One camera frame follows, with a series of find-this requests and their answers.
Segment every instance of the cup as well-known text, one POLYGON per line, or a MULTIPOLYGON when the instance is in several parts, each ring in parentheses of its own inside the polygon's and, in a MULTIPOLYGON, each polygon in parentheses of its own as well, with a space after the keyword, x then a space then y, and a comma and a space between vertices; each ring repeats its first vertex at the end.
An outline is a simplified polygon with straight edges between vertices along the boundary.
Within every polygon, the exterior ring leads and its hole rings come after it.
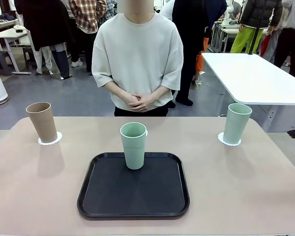
POLYGON ((223 140, 228 144, 238 144, 252 109, 246 105, 233 103, 228 106, 223 140))
POLYGON ((53 111, 48 102, 37 102, 26 108, 41 142, 51 143, 57 139, 53 111))
POLYGON ((141 123, 131 122, 123 125, 120 133, 127 167, 132 170, 141 168, 144 164, 147 128, 141 123))

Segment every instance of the neck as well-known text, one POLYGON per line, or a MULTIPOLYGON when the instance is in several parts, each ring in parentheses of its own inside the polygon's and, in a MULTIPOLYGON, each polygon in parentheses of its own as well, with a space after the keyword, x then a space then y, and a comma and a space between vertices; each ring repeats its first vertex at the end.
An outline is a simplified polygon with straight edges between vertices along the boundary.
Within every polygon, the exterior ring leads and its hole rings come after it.
POLYGON ((142 13, 142 14, 141 13, 140 14, 125 13, 124 16, 132 23, 145 24, 153 18, 154 12, 142 13))

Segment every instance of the white coaster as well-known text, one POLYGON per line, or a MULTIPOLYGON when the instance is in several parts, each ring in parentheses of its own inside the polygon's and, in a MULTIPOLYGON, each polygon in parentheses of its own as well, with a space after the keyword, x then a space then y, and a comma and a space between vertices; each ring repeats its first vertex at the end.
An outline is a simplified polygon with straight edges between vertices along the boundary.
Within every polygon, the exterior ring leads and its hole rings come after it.
POLYGON ((223 140, 223 137, 224 137, 224 132, 219 133, 218 136, 217 136, 218 140, 219 140, 221 143, 223 143, 223 144, 225 144, 225 145, 227 145, 227 146, 233 146, 233 147, 234 147, 234 146, 238 146, 239 144, 241 144, 241 139, 239 140, 238 144, 228 144, 228 143, 226 143, 226 142, 223 140))
POLYGON ((51 142, 51 143, 43 143, 41 140, 40 140, 40 138, 38 139, 38 143, 40 144, 40 145, 51 145, 51 144, 55 144, 55 143, 57 143, 57 142, 59 142, 60 140, 62 139, 62 134, 60 133, 60 132, 58 132, 57 131, 57 139, 56 140, 54 140, 53 142, 51 142))

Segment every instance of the tray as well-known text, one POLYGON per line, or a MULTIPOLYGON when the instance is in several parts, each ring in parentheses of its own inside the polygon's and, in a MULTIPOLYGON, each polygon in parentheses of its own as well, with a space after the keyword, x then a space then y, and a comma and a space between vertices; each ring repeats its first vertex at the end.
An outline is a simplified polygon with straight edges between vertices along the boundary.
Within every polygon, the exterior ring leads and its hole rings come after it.
POLYGON ((90 162, 78 209, 92 219, 172 219, 189 207, 181 160, 146 152, 144 166, 127 168, 124 153, 103 153, 90 162))

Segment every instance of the green object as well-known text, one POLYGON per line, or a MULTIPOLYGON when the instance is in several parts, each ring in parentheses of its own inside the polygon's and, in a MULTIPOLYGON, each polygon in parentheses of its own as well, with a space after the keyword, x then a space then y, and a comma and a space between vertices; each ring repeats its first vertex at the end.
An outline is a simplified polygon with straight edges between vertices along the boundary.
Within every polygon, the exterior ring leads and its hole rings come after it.
POLYGON ((228 106, 223 140, 228 144, 238 144, 252 109, 246 105, 233 103, 228 106))
MULTIPOLYGON (((247 43, 247 45, 249 45, 246 48, 246 53, 248 53, 250 50, 250 47, 251 47, 252 39, 255 35, 255 31, 256 31, 255 28, 243 26, 241 29, 241 32, 239 32, 235 38, 235 41, 232 45, 231 53, 241 53, 241 51, 242 51, 243 47, 246 45, 246 43, 247 43)), ((261 39, 263 31, 264 31, 263 29, 259 30, 258 36, 256 39, 256 43, 254 45, 252 53, 256 52, 256 49, 258 47, 258 44, 261 39)))
POLYGON ((120 133, 127 167, 132 170, 141 168, 144 164, 147 128, 141 123, 131 122, 121 127, 120 133))

